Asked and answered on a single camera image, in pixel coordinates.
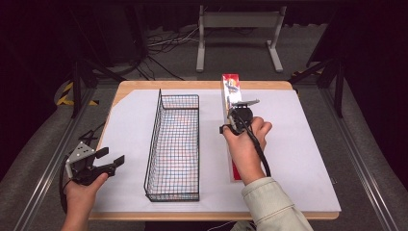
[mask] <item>stand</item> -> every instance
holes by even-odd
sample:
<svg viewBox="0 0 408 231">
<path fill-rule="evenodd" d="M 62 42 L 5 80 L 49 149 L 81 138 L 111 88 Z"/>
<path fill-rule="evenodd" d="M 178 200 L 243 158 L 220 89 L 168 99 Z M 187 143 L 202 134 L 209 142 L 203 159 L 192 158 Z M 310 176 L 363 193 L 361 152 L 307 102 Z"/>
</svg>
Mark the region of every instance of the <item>stand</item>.
<svg viewBox="0 0 408 231">
<path fill-rule="evenodd" d="M 205 55 L 205 27 L 273 27 L 274 33 L 272 40 L 267 41 L 269 54 L 272 58 L 276 72 L 282 72 L 283 67 L 280 63 L 278 53 L 276 52 L 276 42 L 282 28 L 285 17 L 286 7 L 281 7 L 280 12 L 261 12 L 261 13 L 226 13 L 226 12 L 204 12 L 203 6 L 200 6 L 199 32 L 200 41 L 197 54 L 197 72 L 204 71 Z"/>
<path fill-rule="evenodd" d="M 343 117 L 342 114 L 342 97 L 343 97 L 343 84 L 344 84 L 344 66 L 342 59 L 332 59 L 318 63 L 305 71 L 296 74 L 290 82 L 292 85 L 300 80 L 310 76 L 318 70 L 323 69 L 323 72 L 317 80 L 318 87 L 321 89 L 327 89 L 334 78 L 336 79 L 336 89 L 334 97 L 334 108 L 339 117 Z"/>
</svg>

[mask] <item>metal rail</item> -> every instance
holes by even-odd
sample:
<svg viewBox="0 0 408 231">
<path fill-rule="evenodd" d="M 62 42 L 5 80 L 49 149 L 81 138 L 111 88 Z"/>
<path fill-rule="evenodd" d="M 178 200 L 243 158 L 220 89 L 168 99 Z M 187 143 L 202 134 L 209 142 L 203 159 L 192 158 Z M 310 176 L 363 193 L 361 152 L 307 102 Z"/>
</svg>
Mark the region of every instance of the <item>metal rail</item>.
<svg viewBox="0 0 408 231">
<path fill-rule="evenodd" d="M 398 227 L 395 224 L 393 216 L 387 208 L 387 205 L 381 196 L 381 192 L 378 189 L 378 185 L 375 178 L 372 176 L 369 168 L 364 162 L 356 143 L 354 142 L 347 125 L 344 120 L 337 116 L 336 110 L 333 107 L 333 96 L 330 94 L 328 89 L 319 90 L 321 96 L 323 97 L 327 108 L 330 109 L 332 116 L 335 118 L 336 125 L 339 131 L 342 133 L 342 137 L 348 148 L 349 158 L 360 177 L 363 187 L 369 197 L 372 207 L 381 222 L 384 230 L 398 231 Z"/>
<path fill-rule="evenodd" d="M 19 230 L 28 230 L 30 224 L 33 222 L 33 219 L 41 205 L 42 200 L 48 192 L 48 189 L 57 173 L 60 169 L 61 161 L 64 158 L 66 152 L 66 146 L 71 139 L 71 136 L 77 127 L 79 121 L 81 120 L 82 115 L 87 107 L 87 103 L 91 100 L 95 89 L 86 89 L 84 92 L 84 97 L 82 100 L 82 105 L 84 105 L 81 110 L 78 112 L 78 115 L 71 119 L 65 129 L 63 137 L 60 140 L 60 143 L 57 146 L 57 149 L 54 152 L 50 162 L 48 163 L 47 168 L 40 177 L 38 184 L 26 205 L 23 213 L 20 216 L 17 224 L 15 225 L 14 231 Z"/>
</svg>

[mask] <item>wire basket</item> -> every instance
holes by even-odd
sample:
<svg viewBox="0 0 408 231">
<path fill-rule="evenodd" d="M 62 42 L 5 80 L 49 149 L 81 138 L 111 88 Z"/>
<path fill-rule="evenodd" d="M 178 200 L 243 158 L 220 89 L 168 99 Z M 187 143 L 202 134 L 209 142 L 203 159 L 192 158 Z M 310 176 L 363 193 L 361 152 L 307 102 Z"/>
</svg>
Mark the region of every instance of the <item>wire basket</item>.
<svg viewBox="0 0 408 231">
<path fill-rule="evenodd" d="M 150 201 L 199 200 L 198 135 L 198 95 L 162 95 L 159 91 L 144 178 Z"/>
</svg>

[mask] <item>gray floor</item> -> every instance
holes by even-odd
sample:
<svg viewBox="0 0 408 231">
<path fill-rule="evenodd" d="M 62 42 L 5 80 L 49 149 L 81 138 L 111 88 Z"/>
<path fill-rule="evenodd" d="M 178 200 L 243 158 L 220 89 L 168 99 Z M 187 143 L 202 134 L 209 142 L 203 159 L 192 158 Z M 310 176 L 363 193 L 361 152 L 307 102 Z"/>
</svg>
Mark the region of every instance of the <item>gray floor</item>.
<svg viewBox="0 0 408 231">
<path fill-rule="evenodd" d="M 294 71 L 302 70 L 319 40 L 324 26 L 283 28 L 277 51 L 284 67 L 283 73 L 275 73 L 265 40 L 271 32 L 255 30 L 248 36 L 230 31 L 214 31 L 206 41 L 206 63 L 203 73 L 195 72 L 196 42 L 181 45 L 169 53 L 153 56 L 173 73 L 187 80 L 219 80 L 222 73 L 237 72 L 242 80 L 288 80 Z M 157 79 L 175 80 L 159 66 L 146 60 Z M 146 72 L 146 64 L 141 67 Z M 143 80 L 134 71 L 125 76 L 132 80 Z M 349 148 L 337 126 L 338 120 L 327 106 L 322 90 L 309 78 L 295 85 L 299 89 L 300 102 L 317 141 L 329 175 L 342 206 L 339 218 L 330 221 L 312 220 L 315 230 L 397 230 L 387 228 L 372 206 L 372 198 L 362 183 L 362 176 L 350 158 Z M 92 99 L 98 106 L 88 106 L 77 128 L 67 142 L 66 151 L 74 148 L 78 138 L 104 122 L 116 84 L 102 81 Z M 375 180 L 382 199 L 399 230 L 408 230 L 408 193 L 387 165 L 376 145 L 362 114 L 347 85 L 344 90 L 344 122 L 364 160 L 365 166 Z M 53 158 L 60 140 L 66 136 L 72 107 L 59 106 L 58 110 L 38 129 L 21 151 L 0 185 L 0 230 L 13 230 L 18 219 L 36 189 L 41 175 Z M 64 221 L 64 212 L 58 195 L 58 175 L 53 178 L 45 197 L 38 202 L 38 210 L 29 220 L 29 230 L 59 230 Z M 143 222 L 91 221 L 90 230 L 143 230 Z"/>
</svg>

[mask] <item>metal stand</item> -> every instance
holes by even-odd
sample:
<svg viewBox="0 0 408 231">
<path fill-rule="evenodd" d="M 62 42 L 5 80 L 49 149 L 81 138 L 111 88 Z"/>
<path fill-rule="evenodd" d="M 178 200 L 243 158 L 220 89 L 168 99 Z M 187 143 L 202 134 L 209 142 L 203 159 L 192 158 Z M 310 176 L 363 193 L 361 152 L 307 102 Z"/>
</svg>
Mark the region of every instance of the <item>metal stand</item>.
<svg viewBox="0 0 408 231">
<path fill-rule="evenodd" d="M 114 80 L 117 80 L 119 83 L 126 80 L 125 78 L 111 72 L 106 67 L 95 64 L 87 59 L 78 58 L 78 60 L 72 65 L 72 82 L 74 90 L 74 111 L 72 113 L 72 118 L 77 116 L 82 107 L 81 82 L 83 81 L 87 88 L 96 88 L 98 84 L 98 81 L 92 72 L 93 69 L 99 70 L 101 73 Z"/>
<path fill-rule="evenodd" d="M 276 72 L 282 72 L 283 67 L 280 63 L 278 53 L 276 52 L 276 42 L 279 38 L 279 33 L 282 28 L 283 19 L 285 17 L 286 7 L 281 7 L 280 12 L 263 12 L 263 13 L 219 13 L 219 12 L 204 12 L 203 6 L 200 6 L 199 13 L 199 33 L 200 41 L 198 44 L 197 54 L 197 72 L 204 71 L 204 56 L 205 56 L 205 27 L 273 27 L 274 36 L 272 40 L 267 41 L 269 54 L 272 58 Z"/>
<path fill-rule="evenodd" d="M 334 107 L 339 117 L 343 117 L 342 114 L 342 97 L 343 97 L 343 84 L 344 84 L 344 66 L 341 59 L 333 59 L 318 63 L 305 71 L 296 74 L 289 82 L 293 85 L 300 80 L 310 76 L 318 70 L 323 69 L 323 72 L 317 80 L 318 87 L 321 89 L 327 89 L 334 78 L 336 79 L 336 89 L 334 97 Z"/>
</svg>

